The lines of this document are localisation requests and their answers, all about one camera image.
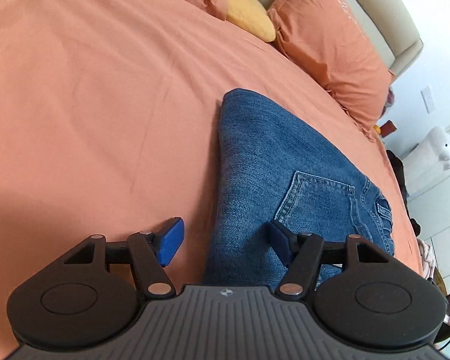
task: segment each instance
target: denim fabric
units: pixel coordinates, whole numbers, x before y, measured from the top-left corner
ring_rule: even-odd
[[[276,287],[286,268],[263,224],[344,242],[360,234],[393,255],[392,213],[368,177],[328,140],[272,100],[235,89],[219,123],[221,180],[204,283]],[[319,280],[338,273],[324,266]]]

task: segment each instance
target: gray ribbed panel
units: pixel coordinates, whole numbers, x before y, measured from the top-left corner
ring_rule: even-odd
[[[266,287],[187,286],[171,300],[151,302],[128,331],[93,349],[43,352],[23,346],[8,360],[442,360],[426,346],[371,353],[329,337],[300,303]]]

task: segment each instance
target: wall outlet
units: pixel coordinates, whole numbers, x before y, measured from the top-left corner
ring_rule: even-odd
[[[425,102],[427,112],[431,114],[437,107],[435,105],[435,100],[433,99],[432,88],[430,85],[427,85],[426,88],[422,89],[422,97]]]

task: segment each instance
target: orange bed sheet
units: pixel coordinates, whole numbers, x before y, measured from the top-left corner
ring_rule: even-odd
[[[203,273],[223,95],[251,89],[305,120],[382,189],[396,257],[419,250],[379,140],[271,45],[184,0],[0,0],[0,359],[21,282],[93,233],[121,240],[173,216],[167,272]]]

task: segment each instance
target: upholstered headboard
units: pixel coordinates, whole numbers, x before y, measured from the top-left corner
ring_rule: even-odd
[[[274,0],[259,0],[268,8]],[[401,75],[423,49],[402,0],[346,0],[385,64]]]

